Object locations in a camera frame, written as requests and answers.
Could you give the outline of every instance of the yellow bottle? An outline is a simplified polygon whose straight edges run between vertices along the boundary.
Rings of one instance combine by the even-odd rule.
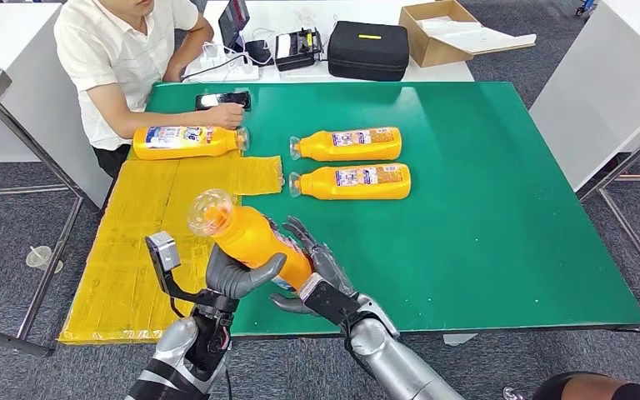
[[[401,132],[396,127],[371,127],[354,131],[315,132],[291,137],[291,158],[317,161],[395,160],[401,154]]]
[[[411,173],[405,164],[320,167],[290,174],[291,196],[307,194],[322,200],[400,199],[411,192]]]
[[[133,151],[142,160],[162,160],[197,156],[221,156],[246,150],[249,132],[240,127],[140,127],[133,134]]]
[[[279,233],[255,208],[235,206],[222,189],[209,189],[195,198],[187,225],[249,268],[261,267],[273,254],[286,254],[281,273],[273,279],[281,288],[296,292],[313,273],[293,239]]]

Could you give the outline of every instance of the man's hand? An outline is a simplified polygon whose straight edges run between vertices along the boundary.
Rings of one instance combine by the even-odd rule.
[[[191,125],[211,125],[225,129],[236,129],[242,123],[244,107],[235,102],[225,102],[206,111],[198,111],[200,123]]]

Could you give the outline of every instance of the floor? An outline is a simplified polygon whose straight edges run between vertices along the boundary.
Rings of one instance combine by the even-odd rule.
[[[477,80],[512,81],[529,106],[584,22],[573,17],[578,0],[464,0],[490,28],[538,35],[536,47],[484,55],[469,63]],[[633,169],[640,171],[640,165]],[[53,177],[39,164],[0,164],[0,187],[45,183]],[[618,182],[612,196],[640,233],[640,183]],[[0,330],[15,332],[39,271],[24,265],[28,246],[54,243],[67,216],[66,193],[0,197]],[[640,302],[640,259],[603,200],[584,207]],[[57,336],[77,289],[98,218],[80,212],[66,247],[66,267],[53,280],[32,337]],[[530,397],[555,373],[590,370],[640,383],[640,336],[604,331],[495,332],[459,347],[438,335],[405,337],[465,398],[500,399],[511,385]],[[50,358],[16,355],[0,348],[0,399],[123,398],[147,363],[152,345],[69,347]],[[354,365],[338,339],[237,342],[230,368],[237,399],[384,399],[381,389]],[[223,388],[213,398],[226,398]]]

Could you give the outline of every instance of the green table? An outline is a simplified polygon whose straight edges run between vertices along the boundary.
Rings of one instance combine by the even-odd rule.
[[[400,330],[640,324],[640,307],[510,83],[161,84],[148,110],[191,111],[200,93],[238,89],[252,94],[247,154],[281,154],[286,176],[323,165],[291,160],[291,136],[401,129],[398,161],[412,172],[404,200],[291,198],[287,187],[242,200],[279,223],[301,218]],[[269,283],[242,301],[235,335],[338,331],[278,311],[268,301],[277,290]]]

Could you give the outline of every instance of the man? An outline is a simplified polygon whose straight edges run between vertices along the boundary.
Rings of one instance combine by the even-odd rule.
[[[173,29],[187,31],[173,52]],[[144,112],[151,86],[180,82],[213,29],[190,0],[69,0],[55,23],[60,63],[77,87],[82,125],[99,166],[118,175],[137,128],[166,125],[236,128],[243,108]]]

